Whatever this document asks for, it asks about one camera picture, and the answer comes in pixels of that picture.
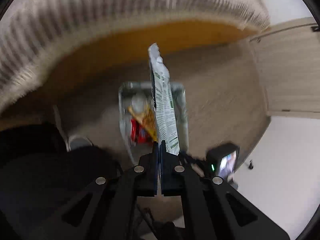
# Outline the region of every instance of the metal screw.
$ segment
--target metal screw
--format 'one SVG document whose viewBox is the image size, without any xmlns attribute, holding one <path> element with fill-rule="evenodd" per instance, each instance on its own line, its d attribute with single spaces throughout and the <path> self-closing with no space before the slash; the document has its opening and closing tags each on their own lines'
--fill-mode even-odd
<svg viewBox="0 0 320 240">
<path fill-rule="evenodd" d="M 99 177 L 99 178 L 96 179 L 96 183 L 98 185 L 105 184 L 105 182 L 106 182 L 106 179 L 104 177 Z"/>
<path fill-rule="evenodd" d="M 135 172 L 143 172 L 144 171 L 144 167 L 142 167 L 142 166 L 135 166 L 135 168 L 134 168 L 134 171 Z"/>
<path fill-rule="evenodd" d="M 184 172 L 184 167 L 181 165 L 175 166 L 174 170 L 176 172 Z"/>
<path fill-rule="evenodd" d="M 213 182 L 214 184 L 220 185 L 220 184 L 223 182 L 223 180 L 222 180 L 220 177 L 214 177 L 214 178 L 212 179 L 212 182 Z"/>
</svg>

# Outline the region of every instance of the black object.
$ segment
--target black object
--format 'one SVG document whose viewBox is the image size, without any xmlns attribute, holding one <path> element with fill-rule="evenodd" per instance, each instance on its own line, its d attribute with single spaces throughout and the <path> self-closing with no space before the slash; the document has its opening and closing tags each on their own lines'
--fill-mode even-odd
<svg viewBox="0 0 320 240">
<path fill-rule="evenodd" d="M 34 153 L 65 153 L 66 143 L 50 123 L 25 125 L 0 132 L 0 168 L 8 161 Z"/>
<path fill-rule="evenodd" d="M 206 154 L 206 160 L 209 164 L 209 168 L 212 169 L 212 172 L 215 176 L 223 177 L 224 179 L 234 171 L 234 167 L 236 165 L 236 160 L 239 155 L 239 146 L 228 142 L 222 145 L 219 145 L 211 150 L 209 150 Z M 232 167 L 225 167 L 225 170 L 221 170 L 221 161 L 226 158 L 226 156 L 230 154 L 236 154 Z"/>
<path fill-rule="evenodd" d="M 72 201 L 91 181 L 97 177 L 116 178 L 117 169 L 111 155 L 95 146 L 68 153 L 29 154 L 11 160 L 0 169 L 0 210 L 7 220 L 0 217 L 1 239 L 16 239 L 5 237 L 8 223 L 22 239 L 28 238 L 36 226 Z M 87 198 L 84 196 L 83 202 L 75 205 L 63 219 L 78 224 L 77 218 L 81 218 Z"/>
<path fill-rule="evenodd" d="M 319 28 L 319 26 L 312 26 L 311 30 L 315 33 L 315 32 L 319 32 L 320 28 Z"/>
<path fill-rule="evenodd" d="M 36 228 L 30 239 L 132 239 L 136 197 L 155 195 L 159 161 L 162 194 L 181 196 L 186 228 L 179 235 L 171 223 L 152 225 L 157 239 L 173 239 L 168 234 L 175 234 L 176 239 L 289 240 L 226 181 L 215 184 L 199 177 L 189 164 L 180 165 L 178 156 L 166 152 L 164 141 L 160 152 L 154 143 L 153 152 L 140 158 L 144 169 L 133 167 L 103 185 L 93 181 Z M 72 216 L 77 206 L 80 212 Z"/>
<path fill-rule="evenodd" d="M 253 170 L 252 160 L 250 160 L 250 163 L 249 163 L 248 169 L 249 169 L 249 170 Z"/>
</svg>

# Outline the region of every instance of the red package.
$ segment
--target red package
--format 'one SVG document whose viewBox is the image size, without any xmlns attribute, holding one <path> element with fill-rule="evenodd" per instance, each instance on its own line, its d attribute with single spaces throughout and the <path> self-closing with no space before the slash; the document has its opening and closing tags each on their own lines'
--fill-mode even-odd
<svg viewBox="0 0 320 240">
<path fill-rule="evenodd" d="M 131 140 L 136 143 L 151 141 L 150 135 L 135 119 L 131 119 Z"/>
</svg>

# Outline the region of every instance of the person's leg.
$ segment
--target person's leg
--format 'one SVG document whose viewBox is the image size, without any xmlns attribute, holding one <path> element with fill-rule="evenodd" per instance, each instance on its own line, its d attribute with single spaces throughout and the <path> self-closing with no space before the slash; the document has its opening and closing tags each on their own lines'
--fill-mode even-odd
<svg viewBox="0 0 320 240">
<path fill-rule="evenodd" d="M 0 210 L 25 238 L 96 178 L 116 176 L 116 163 L 94 146 L 66 154 L 29 154 L 0 170 Z"/>
<path fill-rule="evenodd" d="M 0 168 L 31 153 L 65 153 L 66 144 L 50 123 L 31 124 L 0 131 Z"/>
</svg>

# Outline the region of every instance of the metal tray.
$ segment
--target metal tray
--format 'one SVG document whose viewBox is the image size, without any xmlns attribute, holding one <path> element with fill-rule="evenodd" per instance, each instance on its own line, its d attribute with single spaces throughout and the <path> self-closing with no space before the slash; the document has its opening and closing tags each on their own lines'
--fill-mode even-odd
<svg viewBox="0 0 320 240">
<path fill-rule="evenodd" d="M 174 103 L 180 150 L 187 151 L 189 147 L 189 138 L 186 91 L 184 86 L 180 83 L 171 82 L 170 86 Z M 132 116 L 128 112 L 128 107 L 131 105 L 132 96 L 141 92 L 152 101 L 151 82 L 126 82 L 119 88 L 120 131 L 133 165 L 138 164 L 140 156 L 152 152 L 152 145 L 135 144 L 130 139 Z"/>
</svg>

